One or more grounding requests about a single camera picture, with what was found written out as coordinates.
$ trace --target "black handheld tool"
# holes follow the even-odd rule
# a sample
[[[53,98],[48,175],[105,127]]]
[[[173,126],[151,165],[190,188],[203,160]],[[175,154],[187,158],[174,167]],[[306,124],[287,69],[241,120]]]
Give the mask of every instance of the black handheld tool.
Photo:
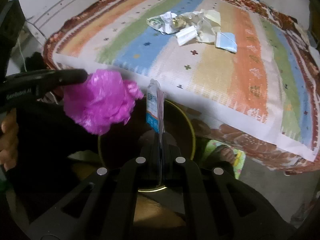
[[[84,69],[37,70],[6,76],[11,50],[24,22],[19,1],[9,1],[0,13],[0,125],[13,107],[43,98],[58,86],[82,83],[87,79]],[[5,179],[3,165],[0,178]]]

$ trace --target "silver screw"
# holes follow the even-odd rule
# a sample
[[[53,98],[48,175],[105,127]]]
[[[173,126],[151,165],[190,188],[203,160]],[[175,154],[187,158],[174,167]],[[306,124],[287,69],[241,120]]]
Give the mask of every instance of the silver screw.
[[[177,163],[184,163],[186,159],[184,157],[176,157],[176,162]]]
[[[136,163],[145,163],[145,162],[146,162],[146,158],[145,157],[136,158]]]
[[[107,173],[107,169],[106,168],[104,168],[104,167],[101,167],[101,168],[99,168],[99,169],[97,169],[97,173],[99,174],[99,175],[104,175],[104,174],[106,174]]]
[[[223,174],[223,169],[219,168],[219,167],[218,168],[214,168],[213,172],[214,172],[214,174],[222,175]]]

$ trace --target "black cloth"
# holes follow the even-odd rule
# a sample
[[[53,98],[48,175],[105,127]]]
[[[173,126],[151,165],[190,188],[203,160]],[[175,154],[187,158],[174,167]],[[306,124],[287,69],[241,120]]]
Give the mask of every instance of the black cloth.
[[[18,162],[7,178],[32,222],[79,183],[67,156],[88,149],[98,152],[98,139],[54,104],[17,108],[17,123]]]

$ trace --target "green stripe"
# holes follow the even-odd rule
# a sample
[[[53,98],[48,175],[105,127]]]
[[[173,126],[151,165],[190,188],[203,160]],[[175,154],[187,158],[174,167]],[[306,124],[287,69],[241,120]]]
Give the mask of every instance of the green stripe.
[[[181,0],[163,0],[158,3],[156,6],[150,8],[143,14],[138,20],[131,23],[127,28],[122,30],[119,35],[114,39],[113,43],[109,46],[105,46],[100,50],[96,61],[99,63],[111,64],[112,61],[116,58],[117,53],[123,47],[125,47],[129,42],[133,41],[139,35],[144,33],[148,27],[146,19],[163,14],[166,11],[169,11],[175,4]]]
[[[261,19],[261,22],[269,44],[273,47],[274,59],[280,71],[282,84],[284,86],[284,92],[286,94],[282,117],[282,126],[285,133],[289,131],[295,133],[296,135],[294,139],[297,140],[300,137],[300,101],[296,83],[292,74],[291,65],[287,56],[287,51],[279,41],[271,23],[265,19]]]

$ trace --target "paper packet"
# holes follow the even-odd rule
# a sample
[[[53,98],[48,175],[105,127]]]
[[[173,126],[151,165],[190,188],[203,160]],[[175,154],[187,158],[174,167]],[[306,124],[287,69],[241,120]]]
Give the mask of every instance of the paper packet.
[[[158,81],[151,79],[147,88],[147,114],[146,121],[159,133],[161,141],[164,132],[163,110],[165,94],[160,88]]]
[[[235,35],[233,33],[217,33],[216,47],[236,53],[237,44]]]

